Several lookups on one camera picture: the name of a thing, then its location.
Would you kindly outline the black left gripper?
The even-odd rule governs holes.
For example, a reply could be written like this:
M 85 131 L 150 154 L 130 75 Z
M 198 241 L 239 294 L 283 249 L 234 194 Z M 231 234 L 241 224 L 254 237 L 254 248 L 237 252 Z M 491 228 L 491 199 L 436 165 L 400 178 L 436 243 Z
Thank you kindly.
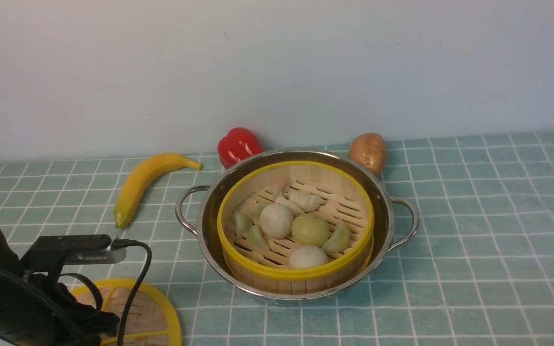
M 88 341 L 86 343 L 79 339 L 60 323 L 55 346 L 99 346 L 103 335 L 117 336 L 120 318 L 112 312 L 102 310 L 104 300 L 101 291 L 92 281 L 84 281 L 83 283 L 94 298 L 95 306 L 81 304 L 70 293 L 66 285 L 58 281 L 43 282 L 47 296 L 63 308 L 67 319 L 81 331 Z

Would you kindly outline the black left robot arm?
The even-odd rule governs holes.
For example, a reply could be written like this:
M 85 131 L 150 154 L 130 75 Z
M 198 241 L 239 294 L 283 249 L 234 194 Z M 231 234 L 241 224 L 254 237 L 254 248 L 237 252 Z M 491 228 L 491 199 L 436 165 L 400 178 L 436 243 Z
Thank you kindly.
M 0 229 L 0 340 L 13 346 L 98 346 L 115 336 L 120 319 L 102 310 L 103 298 L 85 276 L 94 305 L 81 304 L 59 279 L 110 249 L 109 235 L 40 236 L 20 258 Z

